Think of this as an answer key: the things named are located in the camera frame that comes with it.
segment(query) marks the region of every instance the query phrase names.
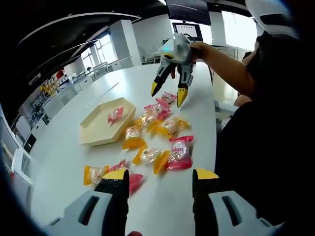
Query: white table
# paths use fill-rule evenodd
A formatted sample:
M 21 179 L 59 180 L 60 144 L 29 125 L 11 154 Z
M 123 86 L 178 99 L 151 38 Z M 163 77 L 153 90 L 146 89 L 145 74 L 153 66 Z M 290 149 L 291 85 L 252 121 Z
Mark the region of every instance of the white table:
M 63 216 L 67 205 L 91 189 L 83 186 L 85 165 L 103 167 L 117 164 L 122 159 L 133 159 L 137 150 L 122 150 L 122 141 L 90 148 L 80 146 L 79 123 L 97 104 L 122 96 L 137 107 L 136 118 L 144 113 L 145 105 L 153 104 L 164 91 L 176 94 L 178 80 L 168 78 L 156 97 L 151 97 L 151 84 L 158 67 L 158 64 L 151 64 L 106 74 L 69 101 L 51 120 L 31 151 L 40 166 L 34 177 L 31 207 L 38 224 L 45 225 L 55 217 Z M 209 69 L 198 62 L 193 74 L 194 80 L 184 104 L 179 109 L 175 104 L 172 107 L 175 115 L 191 123 L 191 131 L 183 131 L 180 136 L 195 136 L 193 167 L 181 172 L 167 172 L 161 177 L 155 176 L 152 168 L 132 165 L 131 170 L 143 174 L 146 181 L 129 199 L 126 233 L 134 230 L 150 236 L 194 235 L 192 171 L 194 168 L 214 170 L 216 121 Z M 146 132 L 144 137 L 151 146 L 170 149 L 165 138 L 152 138 Z

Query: white helmet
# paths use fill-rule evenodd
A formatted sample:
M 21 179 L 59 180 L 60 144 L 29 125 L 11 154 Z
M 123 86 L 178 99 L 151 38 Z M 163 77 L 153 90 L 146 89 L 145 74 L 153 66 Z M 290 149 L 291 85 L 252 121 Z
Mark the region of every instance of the white helmet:
M 299 38 L 292 15 L 281 0 L 245 0 L 246 7 L 269 34 L 287 34 Z

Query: ceiling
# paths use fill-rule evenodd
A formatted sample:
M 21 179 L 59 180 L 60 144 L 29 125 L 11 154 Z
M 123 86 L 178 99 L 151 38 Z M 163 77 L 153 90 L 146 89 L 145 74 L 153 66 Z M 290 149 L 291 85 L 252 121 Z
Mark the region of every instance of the ceiling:
M 205 0 L 209 9 L 221 9 L 219 2 Z M 244 0 L 231 0 L 245 5 Z M 58 69 L 63 68 L 71 59 L 75 60 L 92 43 L 86 44 L 77 52 L 79 44 L 91 39 L 101 37 L 95 36 L 96 32 L 105 30 L 107 26 L 120 19 L 136 20 L 132 16 L 121 15 L 86 15 L 74 17 L 77 14 L 93 12 L 123 13 L 141 17 L 142 20 L 160 14 L 166 14 L 167 8 L 158 0 L 89 0 L 84 4 L 74 0 L 11 0 L 10 22 L 10 43 L 12 50 L 9 57 L 10 79 L 6 80 L 7 86 L 14 88 L 18 99 L 10 101 L 1 98 L 3 110 L 11 110 L 15 113 L 32 91 L 42 84 Z M 237 8 L 230 7 L 229 11 L 237 11 Z M 239 9 L 239 13 L 248 15 L 246 10 Z M 56 21 L 66 18 L 63 21 L 48 25 L 37 32 L 34 30 Z M 29 86 L 38 73 L 40 79 Z

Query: ceiling light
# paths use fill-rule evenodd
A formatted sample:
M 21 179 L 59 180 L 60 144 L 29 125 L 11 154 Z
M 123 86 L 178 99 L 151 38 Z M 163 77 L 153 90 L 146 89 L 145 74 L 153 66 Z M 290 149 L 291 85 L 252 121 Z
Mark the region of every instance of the ceiling light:
M 159 0 L 161 3 L 163 3 L 166 6 L 165 0 Z

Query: pink snack package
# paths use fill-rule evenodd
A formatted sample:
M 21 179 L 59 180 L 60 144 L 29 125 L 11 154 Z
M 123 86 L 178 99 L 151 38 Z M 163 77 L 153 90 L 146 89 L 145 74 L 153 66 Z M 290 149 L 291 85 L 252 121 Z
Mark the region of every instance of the pink snack package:
M 172 113 L 168 107 L 165 107 L 160 103 L 145 106 L 144 110 L 152 111 L 159 120 L 167 118 Z
M 107 174 L 111 171 L 117 171 L 120 169 L 128 170 L 128 164 L 126 163 L 125 159 L 115 166 L 105 166 L 104 172 Z M 142 185 L 143 177 L 144 176 L 141 174 L 134 174 L 131 171 L 129 171 L 129 194 L 130 195 L 134 194 L 135 191 L 137 191 L 138 188 Z
M 123 117 L 124 107 L 116 108 L 111 114 L 108 114 L 107 121 L 108 123 L 115 123 Z
M 177 99 L 177 96 L 169 93 L 164 92 L 163 95 L 156 99 L 156 101 L 160 104 L 162 104 L 164 107 L 169 107 L 171 103 L 173 103 Z
M 193 136 L 183 136 L 180 138 L 171 138 L 171 154 L 165 165 L 167 170 L 185 170 L 192 167 L 191 143 Z

